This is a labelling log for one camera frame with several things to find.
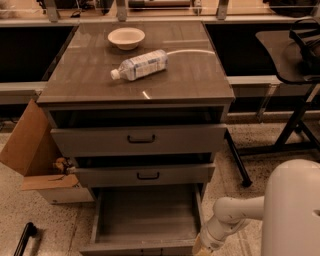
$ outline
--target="drawer handle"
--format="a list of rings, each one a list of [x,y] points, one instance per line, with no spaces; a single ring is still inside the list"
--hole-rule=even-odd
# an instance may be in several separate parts
[[[151,138],[143,138],[143,139],[133,138],[131,135],[128,135],[127,140],[129,143],[133,143],[133,144],[153,143],[156,140],[156,135],[153,134]]]
[[[157,180],[160,178],[160,173],[157,172],[156,176],[151,177],[151,176],[145,176],[143,177],[142,175],[140,175],[140,173],[137,173],[137,179],[138,180]]]

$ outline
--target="chair leg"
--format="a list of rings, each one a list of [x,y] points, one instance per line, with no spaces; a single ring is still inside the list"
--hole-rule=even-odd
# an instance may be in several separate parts
[[[245,168],[245,166],[244,166],[244,164],[243,164],[243,162],[242,162],[242,160],[240,158],[238,150],[237,150],[236,146],[234,145],[234,142],[232,140],[232,137],[231,137],[228,129],[226,130],[225,138],[226,138],[226,140],[228,142],[228,145],[229,145],[229,148],[231,150],[231,153],[232,153],[232,155],[233,155],[233,157],[234,157],[234,159],[235,159],[235,161],[237,163],[237,166],[239,168],[240,174],[242,176],[242,179],[243,179],[242,185],[244,187],[250,187],[251,184],[252,184],[252,181],[250,180],[250,177],[249,177],[249,175],[247,173],[247,170],[246,170],[246,168]]]

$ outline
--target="white bowl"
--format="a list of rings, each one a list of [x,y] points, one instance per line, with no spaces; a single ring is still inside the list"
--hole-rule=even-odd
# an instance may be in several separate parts
[[[108,35],[108,40],[121,50],[132,50],[144,39],[145,34],[137,28],[119,28]]]

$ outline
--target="cardboard box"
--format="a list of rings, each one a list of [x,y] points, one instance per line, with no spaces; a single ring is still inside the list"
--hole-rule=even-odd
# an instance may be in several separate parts
[[[0,161],[24,176],[22,190],[37,190],[49,203],[93,201],[74,174],[59,174],[53,168],[61,153],[50,131],[42,109],[30,100],[0,153]]]

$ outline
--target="open drawer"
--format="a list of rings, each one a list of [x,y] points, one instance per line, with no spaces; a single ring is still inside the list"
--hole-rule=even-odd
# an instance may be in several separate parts
[[[191,255],[202,224],[197,185],[100,189],[83,255]]]

